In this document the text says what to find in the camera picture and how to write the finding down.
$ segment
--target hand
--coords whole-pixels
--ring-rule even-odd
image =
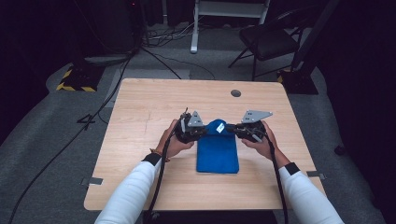
[[[267,131],[268,137],[270,141],[273,143],[274,148],[275,148],[275,157],[276,157],[276,162],[278,167],[282,167],[288,163],[290,163],[289,159],[280,151],[279,147],[277,146],[275,135],[273,131],[270,129],[268,124],[262,120],[262,124],[265,127],[265,130]],[[262,142],[250,142],[247,139],[242,139],[242,143],[245,144],[247,147],[251,147],[256,149],[256,151],[260,154],[263,155],[265,158],[268,160],[272,160],[271,157],[271,151],[270,151],[270,145],[268,144],[268,140],[264,137],[262,139]]]
[[[171,123],[171,125],[169,126],[168,129],[166,129],[163,132],[163,136],[160,139],[160,142],[158,143],[158,146],[156,147],[156,150],[159,152],[163,152],[163,147],[165,146],[165,142],[166,139],[168,138],[169,134],[172,132],[172,130],[174,129],[175,125],[177,123],[177,119],[174,119]],[[173,135],[170,139],[169,142],[169,147],[166,153],[166,157],[171,158],[176,156],[181,150],[184,149],[189,149],[194,145],[194,142],[189,142],[188,144],[184,144],[180,141],[178,141],[178,139],[176,138],[175,135]]]

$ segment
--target person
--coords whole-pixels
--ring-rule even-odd
[[[105,208],[99,214],[95,223],[131,223],[138,220],[149,190],[154,182],[155,175],[161,167],[162,151],[165,141],[172,132],[177,120],[173,120],[169,128],[163,132],[158,146],[145,159],[139,162],[132,172],[127,175],[111,195]],[[285,194],[290,201],[295,215],[301,223],[344,223],[334,207],[309,178],[304,175],[294,162],[282,153],[276,143],[272,130],[265,121],[262,121],[268,137],[275,147],[275,157]],[[254,148],[266,159],[271,160],[271,153],[266,138],[262,142],[250,142],[242,139],[247,147]],[[173,135],[167,150],[167,157],[176,156],[180,151],[194,145],[181,143]]]

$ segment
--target blue towel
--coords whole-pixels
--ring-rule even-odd
[[[226,122],[215,119],[198,140],[197,172],[237,174],[239,171],[235,134],[225,130]]]

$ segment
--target white sleeve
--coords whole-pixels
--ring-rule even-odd
[[[161,160],[155,166],[149,161],[139,162],[113,192],[95,223],[136,223],[160,166]]]
[[[301,171],[291,175],[282,167],[279,174],[284,192],[301,223],[344,223],[327,197]]]

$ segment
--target black chair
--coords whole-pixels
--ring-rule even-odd
[[[274,59],[286,54],[295,53],[298,51],[305,28],[312,26],[312,22],[318,16],[318,7],[303,7],[294,9],[275,17],[274,19],[260,25],[251,26],[239,32],[239,37],[245,44],[246,48],[233,60],[228,66],[231,68],[236,61],[253,56],[253,71],[251,80],[254,81],[255,77],[260,77],[287,66],[256,75],[256,62]],[[285,29],[294,29],[289,34]]]

